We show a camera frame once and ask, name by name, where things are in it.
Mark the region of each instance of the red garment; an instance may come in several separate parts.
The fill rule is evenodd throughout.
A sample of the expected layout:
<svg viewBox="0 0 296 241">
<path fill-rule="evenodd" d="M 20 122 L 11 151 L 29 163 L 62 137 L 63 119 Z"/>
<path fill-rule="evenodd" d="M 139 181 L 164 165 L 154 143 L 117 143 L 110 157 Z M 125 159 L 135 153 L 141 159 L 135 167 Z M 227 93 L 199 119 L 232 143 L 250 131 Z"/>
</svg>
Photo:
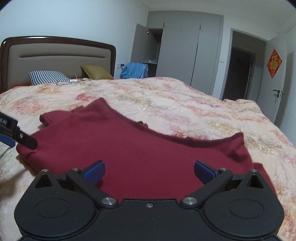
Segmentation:
<svg viewBox="0 0 296 241">
<path fill-rule="evenodd" d="M 50 125 L 32 135 L 36 150 L 17 146 L 21 157 L 37 172 L 54 174 L 103 160 L 106 174 L 98 187 L 118 200 L 182 199 L 202 186 L 194 175 L 196 160 L 237 174 L 259 169 L 272 186 L 262 165 L 252 163 L 242 133 L 214 141 L 167 136 L 122 116 L 102 98 L 40 120 Z"/>
</svg>

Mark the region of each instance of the red paper sign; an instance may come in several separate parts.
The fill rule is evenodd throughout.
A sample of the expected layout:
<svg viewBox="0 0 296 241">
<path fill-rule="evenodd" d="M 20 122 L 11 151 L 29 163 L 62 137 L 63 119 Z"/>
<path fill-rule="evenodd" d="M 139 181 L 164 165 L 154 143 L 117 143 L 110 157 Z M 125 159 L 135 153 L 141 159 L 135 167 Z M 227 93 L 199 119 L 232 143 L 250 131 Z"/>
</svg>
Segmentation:
<svg viewBox="0 0 296 241">
<path fill-rule="evenodd" d="M 268 60 L 268 63 L 267 63 L 267 68 L 268 68 L 268 71 L 269 71 L 272 79 L 275 76 L 275 74 L 277 73 L 281 63 L 282 63 L 282 60 L 279 57 L 276 50 L 274 49 L 271 56 L 270 56 L 270 59 Z"/>
</svg>

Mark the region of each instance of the wall socket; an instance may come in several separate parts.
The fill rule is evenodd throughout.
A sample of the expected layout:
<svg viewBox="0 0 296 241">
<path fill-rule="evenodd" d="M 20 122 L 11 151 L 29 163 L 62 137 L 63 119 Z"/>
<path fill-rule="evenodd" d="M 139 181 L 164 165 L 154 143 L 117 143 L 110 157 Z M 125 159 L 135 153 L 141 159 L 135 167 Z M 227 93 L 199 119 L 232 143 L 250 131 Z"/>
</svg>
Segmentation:
<svg viewBox="0 0 296 241">
<path fill-rule="evenodd" d="M 121 69 L 121 67 L 124 67 L 124 66 L 125 66 L 124 64 L 117 64 L 116 68 Z"/>
</svg>

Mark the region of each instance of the bedspread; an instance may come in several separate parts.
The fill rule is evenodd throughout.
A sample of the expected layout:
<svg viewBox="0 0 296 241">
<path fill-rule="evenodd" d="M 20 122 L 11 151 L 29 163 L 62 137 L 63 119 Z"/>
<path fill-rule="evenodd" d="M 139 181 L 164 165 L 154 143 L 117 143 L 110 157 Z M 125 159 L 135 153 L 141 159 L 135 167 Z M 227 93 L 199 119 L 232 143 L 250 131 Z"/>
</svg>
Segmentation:
<svg viewBox="0 0 296 241">
<path fill-rule="evenodd" d="M 243 132 L 253 161 L 264 165 L 284 207 L 279 236 L 296 240 L 296 149 L 253 101 L 220 101 L 179 80 L 155 77 L 18 87 L 0 95 L 0 108 L 32 134 L 42 128 L 41 114 L 86 106 L 99 97 L 124 116 L 163 134 L 213 140 Z M 35 175 L 15 148 L 0 144 L 2 241 L 21 236 L 13 212 Z"/>
</svg>

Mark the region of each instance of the black and white checkered pillow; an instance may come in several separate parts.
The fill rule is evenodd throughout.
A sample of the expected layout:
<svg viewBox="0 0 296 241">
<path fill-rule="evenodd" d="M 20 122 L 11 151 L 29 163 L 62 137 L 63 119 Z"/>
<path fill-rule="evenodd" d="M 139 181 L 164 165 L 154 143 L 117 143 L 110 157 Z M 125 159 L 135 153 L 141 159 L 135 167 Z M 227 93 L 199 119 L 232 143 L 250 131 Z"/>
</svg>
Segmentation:
<svg viewBox="0 0 296 241">
<path fill-rule="evenodd" d="M 29 72 L 32 85 L 40 85 L 54 82 L 69 82 L 69 78 L 61 72 L 52 70 L 36 70 Z"/>
</svg>

